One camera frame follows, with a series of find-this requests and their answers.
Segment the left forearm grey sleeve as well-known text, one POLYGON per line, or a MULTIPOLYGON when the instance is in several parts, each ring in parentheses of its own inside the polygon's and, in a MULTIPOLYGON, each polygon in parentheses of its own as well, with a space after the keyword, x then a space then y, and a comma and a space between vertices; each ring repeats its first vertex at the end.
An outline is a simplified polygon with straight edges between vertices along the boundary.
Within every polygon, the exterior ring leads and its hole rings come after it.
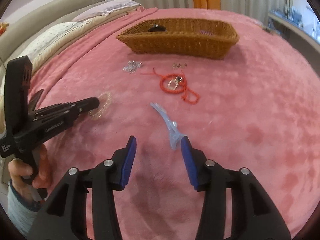
POLYGON ((42 207, 41 202, 31 200, 27 202, 12 186, 11 181, 8 187, 8 210, 7 215, 16 229, 27 237, 31 226, 42 207))

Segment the left hand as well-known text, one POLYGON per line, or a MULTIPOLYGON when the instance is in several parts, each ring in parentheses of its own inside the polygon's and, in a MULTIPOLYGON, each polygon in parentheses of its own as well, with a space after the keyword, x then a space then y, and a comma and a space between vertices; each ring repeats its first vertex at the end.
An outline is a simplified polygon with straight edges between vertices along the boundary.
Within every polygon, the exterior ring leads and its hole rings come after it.
MULTIPOLYGON (((37 150, 39 153, 39 172, 36 178, 33 180, 34 189, 47 189, 52 184, 52 170, 50 167, 47 148, 42 144, 37 150)), ((34 199, 29 189, 29 185, 23 180, 23 176, 33 175, 33 168, 21 161, 20 159, 12 160, 9 165, 9 174, 11 178, 11 185, 16 192, 25 200, 27 203, 31 203, 34 199)))

